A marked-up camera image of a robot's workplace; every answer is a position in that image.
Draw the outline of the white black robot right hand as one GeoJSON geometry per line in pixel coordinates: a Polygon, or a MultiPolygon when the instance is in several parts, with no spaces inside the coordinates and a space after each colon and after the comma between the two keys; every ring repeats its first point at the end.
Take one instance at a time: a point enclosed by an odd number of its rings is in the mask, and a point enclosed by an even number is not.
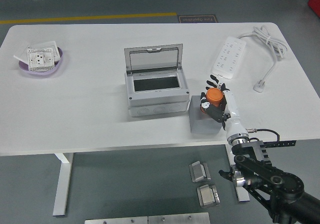
{"type": "Polygon", "coordinates": [[[210,75],[206,92],[200,96],[200,109],[212,119],[222,124],[227,142],[235,146],[249,141],[248,131],[241,124],[240,114],[233,93],[210,75]]]}

